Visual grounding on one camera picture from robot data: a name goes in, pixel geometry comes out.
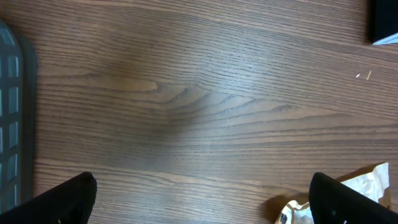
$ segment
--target wooden table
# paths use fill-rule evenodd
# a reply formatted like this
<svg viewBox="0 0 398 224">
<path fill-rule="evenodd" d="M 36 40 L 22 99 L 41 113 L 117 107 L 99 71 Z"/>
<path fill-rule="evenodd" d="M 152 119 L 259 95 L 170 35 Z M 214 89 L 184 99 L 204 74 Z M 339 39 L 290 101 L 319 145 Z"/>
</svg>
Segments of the wooden table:
<svg viewBox="0 0 398 224">
<path fill-rule="evenodd" d="M 92 172 L 90 223 L 273 223 L 315 172 L 383 161 L 397 211 L 398 45 L 366 41 L 364 1 L 2 0 L 0 16 L 40 60 L 35 194 Z"/>
</svg>

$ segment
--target brown wood tabletop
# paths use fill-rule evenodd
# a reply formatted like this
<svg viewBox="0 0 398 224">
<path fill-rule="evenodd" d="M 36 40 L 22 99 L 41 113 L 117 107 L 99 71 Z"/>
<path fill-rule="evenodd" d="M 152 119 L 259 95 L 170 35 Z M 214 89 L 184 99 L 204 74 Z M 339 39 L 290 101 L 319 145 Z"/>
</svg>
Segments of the brown wood tabletop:
<svg viewBox="0 0 398 224">
<path fill-rule="evenodd" d="M 90 223 L 273 223 L 315 172 L 387 161 L 398 211 L 398 45 L 367 42 L 367 11 L 1 0 L 39 56 L 35 194 L 90 171 Z"/>
</svg>

